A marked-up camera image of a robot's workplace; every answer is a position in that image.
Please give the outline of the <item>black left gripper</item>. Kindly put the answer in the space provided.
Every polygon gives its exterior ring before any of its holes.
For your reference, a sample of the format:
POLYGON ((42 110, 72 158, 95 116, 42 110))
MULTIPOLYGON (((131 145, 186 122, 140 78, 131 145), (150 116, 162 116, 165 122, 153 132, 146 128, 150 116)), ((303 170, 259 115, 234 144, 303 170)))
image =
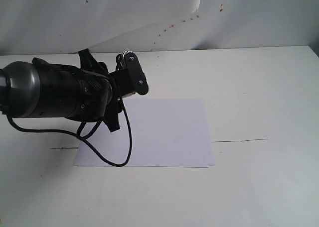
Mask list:
POLYGON ((119 90, 106 64, 97 62, 88 48, 78 51, 78 55, 83 76, 80 108, 74 120, 81 122, 102 120, 110 132, 119 130, 119 114, 123 111, 123 107, 119 101, 119 90))

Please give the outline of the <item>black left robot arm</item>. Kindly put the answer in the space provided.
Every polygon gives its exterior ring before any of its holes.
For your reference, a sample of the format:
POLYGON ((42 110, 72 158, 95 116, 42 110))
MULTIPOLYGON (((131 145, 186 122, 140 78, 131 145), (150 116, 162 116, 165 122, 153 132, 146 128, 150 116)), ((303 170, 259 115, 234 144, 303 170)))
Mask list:
POLYGON ((33 58, 0 70, 0 111, 11 118, 66 118, 120 129, 118 92, 106 64, 80 59, 80 67, 33 58))

